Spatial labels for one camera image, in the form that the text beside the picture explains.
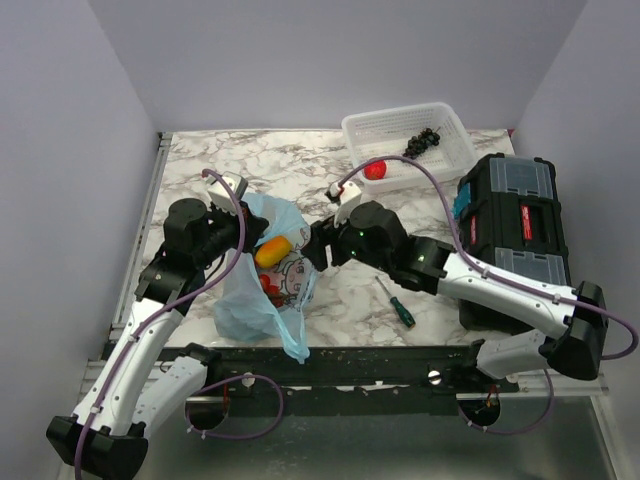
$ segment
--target black toolbox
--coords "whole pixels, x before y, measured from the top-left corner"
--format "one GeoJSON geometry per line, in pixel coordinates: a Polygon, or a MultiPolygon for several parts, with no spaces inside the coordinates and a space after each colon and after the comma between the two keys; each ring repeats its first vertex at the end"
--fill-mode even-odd
{"type": "MultiPolygon", "coordinates": [[[[553,164],[541,158],[496,153],[480,159],[460,180],[454,202],[465,251],[525,277],[570,285],[555,177],[553,164]]],[[[460,302],[460,323],[511,334],[532,328],[466,301],[460,302]]]]}

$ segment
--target marble countertop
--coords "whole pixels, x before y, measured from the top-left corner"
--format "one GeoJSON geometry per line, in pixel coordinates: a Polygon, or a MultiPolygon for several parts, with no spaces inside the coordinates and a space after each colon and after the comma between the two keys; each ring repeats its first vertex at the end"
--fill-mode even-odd
{"type": "MultiPolygon", "coordinates": [[[[513,153],[505,130],[470,131],[478,158],[487,153],[513,153]]],[[[311,224],[335,209],[324,196],[327,186],[351,169],[340,130],[254,130],[175,133],[162,177],[149,236],[144,246],[147,265],[162,242],[162,222],[169,206],[185,197],[208,204],[203,168],[230,171],[249,181],[249,190],[296,203],[311,224]]],[[[451,201],[458,179],[444,184],[451,201]]],[[[413,188],[377,195],[376,201],[397,212],[407,232],[451,241],[451,234],[435,190],[413,188]]],[[[402,290],[382,276],[391,292],[416,320],[408,330],[397,318],[375,282],[372,268],[348,262],[320,273],[314,298],[305,309],[309,346],[464,345],[479,338],[502,338],[498,332],[468,332],[458,322],[456,302],[402,290]]],[[[168,347],[189,342],[206,346],[243,346],[218,335],[212,305],[222,285],[200,295],[168,347]]],[[[279,339],[256,345],[279,346],[279,339]]]]}

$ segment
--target plastic bag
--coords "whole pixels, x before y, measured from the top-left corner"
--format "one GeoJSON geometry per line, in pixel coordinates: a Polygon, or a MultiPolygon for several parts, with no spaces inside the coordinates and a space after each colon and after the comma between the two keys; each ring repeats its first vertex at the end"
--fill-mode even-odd
{"type": "Polygon", "coordinates": [[[304,363],[309,348],[302,309],[311,301],[318,272],[299,251],[309,241],[311,230],[288,200],[252,193],[245,194],[243,200],[254,215],[269,220],[269,229],[258,245],[278,235],[293,245],[280,263],[260,271],[292,297],[284,306],[274,307],[262,291],[253,256],[245,253],[225,277],[222,298],[213,305],[216,328],[223,337],[247,343],[279,336],[287,355],[304,363]]]}

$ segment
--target white plastic basket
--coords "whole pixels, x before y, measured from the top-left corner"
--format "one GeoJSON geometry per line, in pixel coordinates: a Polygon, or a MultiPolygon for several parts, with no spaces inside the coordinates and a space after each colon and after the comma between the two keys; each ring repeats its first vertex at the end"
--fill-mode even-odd
{"type": "MultiPolygon", "coordinates": [[[[446,103],[360,113],[342,120],[342,131],[354,167],[373,157],[402,155],[409,139],[425,128],[439,129],[440,145],[429,147],[416,160],[438,181],[451,180],[475,165],[478,158],[471,137],[446,103]]],[[[428,182],[419,170],[398,161],[387,162],[387,173],[381,180],[368,180],[363,172],[358,175],[364,183],[365,192],[370,194],[426,185],[428,182]]]]}

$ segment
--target white wall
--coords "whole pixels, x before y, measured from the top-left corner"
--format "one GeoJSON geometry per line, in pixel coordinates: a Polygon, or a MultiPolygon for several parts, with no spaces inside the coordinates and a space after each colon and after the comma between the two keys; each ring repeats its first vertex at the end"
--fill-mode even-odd
{"type": "Polygon", "coordinates": [[[90,0],[157,128],[338,127],[444,101],[512,127],[585,0],[90,0]]]}
{"type": "Polygon", "coordinates": [[[45,439],[106,337],[158,145],[86,0],[0,2],[0,478],[45,439]]]}
{"type": "MultiPolygon", "coordinates": [[[[574,281],[640,328],[640,3],[590,0],[518,124],[516,152],[553,161],[574,281]]],[[[606,351],[628,345],[615,324],[606,351]]],[[[640,353],[607,363],[640,475],[640,353]]]]}

